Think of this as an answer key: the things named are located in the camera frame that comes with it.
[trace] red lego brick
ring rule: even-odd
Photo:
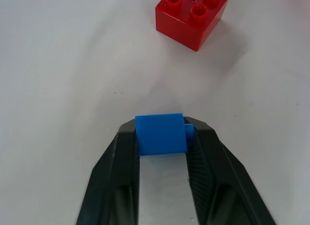
[[[157,31],[198,51],[222,17],[228,0],[161,0]]]

